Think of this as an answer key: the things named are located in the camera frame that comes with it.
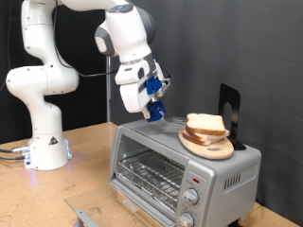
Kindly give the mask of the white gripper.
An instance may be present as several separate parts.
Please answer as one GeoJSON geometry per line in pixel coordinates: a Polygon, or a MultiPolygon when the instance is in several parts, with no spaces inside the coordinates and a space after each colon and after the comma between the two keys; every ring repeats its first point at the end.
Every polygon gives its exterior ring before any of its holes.
{"type": "Polygon", "coordinates": [[[119,91],[123,104],[129,113],[143,113],[151,118],[147,104],[158,102],[170,87],[156,60],[140,61],[119,66],[119,91]]]}

